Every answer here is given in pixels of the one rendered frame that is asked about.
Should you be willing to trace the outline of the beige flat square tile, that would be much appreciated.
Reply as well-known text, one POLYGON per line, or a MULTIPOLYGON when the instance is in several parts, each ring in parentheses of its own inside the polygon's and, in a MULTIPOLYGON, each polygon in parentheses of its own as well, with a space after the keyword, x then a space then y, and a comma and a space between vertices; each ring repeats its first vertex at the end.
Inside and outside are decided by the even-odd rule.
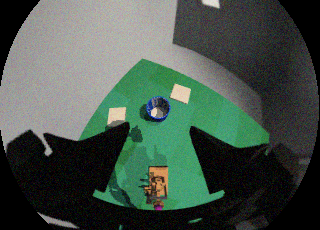
POLYGON ((125 122, 125 113, 127 113, 127 107, 124 107, 124 109, 109 109, 107 126, 115 127, 120 125, 120 123, 123 125, 125 122))
POLYGON ((175 83, 175 86, 173 86, 171 99, 175 99, 177 102, 184 103, 184 105, 187 105, 189 94, 191 94, 191 89, 187 89, 187 87, 177 85, 175 83))

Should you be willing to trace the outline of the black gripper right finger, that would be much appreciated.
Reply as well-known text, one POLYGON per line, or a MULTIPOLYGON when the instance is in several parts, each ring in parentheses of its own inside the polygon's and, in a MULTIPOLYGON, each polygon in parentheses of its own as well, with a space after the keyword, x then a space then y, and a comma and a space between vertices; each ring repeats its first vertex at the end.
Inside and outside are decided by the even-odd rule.
POLYGON ((252 162, 252 159, 260 157, 269 147, 269 143, 253 145, 243 149, 235 147, 229 143, 212 137, 211 134, 205 133, 191 126, 189 137, 192 139, 193 149, 196 150, 199 158, 201 170, 203 170, 205 183, 207 183, 208 193, 215 194, 224 190, 225 183, 232 181, 233 177, 252 162))

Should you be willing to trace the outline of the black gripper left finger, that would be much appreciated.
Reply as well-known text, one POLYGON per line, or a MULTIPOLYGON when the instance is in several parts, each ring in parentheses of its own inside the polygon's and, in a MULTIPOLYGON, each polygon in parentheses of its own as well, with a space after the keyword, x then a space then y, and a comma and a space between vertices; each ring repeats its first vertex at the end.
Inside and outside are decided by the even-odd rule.
POLYGON ((111 127, 84 141, 72 141, 71 138, 61 138, 59 135, 55 137, 49 133, 43 134, 43 137, 53 153, 73 163, 73 167, 76 167, 92 186, 96 186, 96 190, 105 193, 117 158, 127 141, 129 129, 129 122, 124 122, 123 125, 120 123, 113 129, 111 127))

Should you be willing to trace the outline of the dark purple ball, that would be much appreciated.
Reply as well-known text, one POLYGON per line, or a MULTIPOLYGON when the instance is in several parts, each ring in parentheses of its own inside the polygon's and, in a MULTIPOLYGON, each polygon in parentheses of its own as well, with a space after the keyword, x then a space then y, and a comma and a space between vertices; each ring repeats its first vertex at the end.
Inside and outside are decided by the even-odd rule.
POLYGON ((156 205, 155 207, 153 207, 153 210, 163 210, 163 206, 156 205))

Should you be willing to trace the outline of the blue mug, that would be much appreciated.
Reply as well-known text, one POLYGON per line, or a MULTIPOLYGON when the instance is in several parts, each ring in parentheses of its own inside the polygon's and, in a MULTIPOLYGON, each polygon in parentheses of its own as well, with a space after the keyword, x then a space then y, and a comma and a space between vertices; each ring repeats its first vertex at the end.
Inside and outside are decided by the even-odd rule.
POLYGON ((147 103, 147 113, 155 122, 164 121, 169 111, 171 111, 171 106, 165 98, 155 97, 149 99, 147 103))

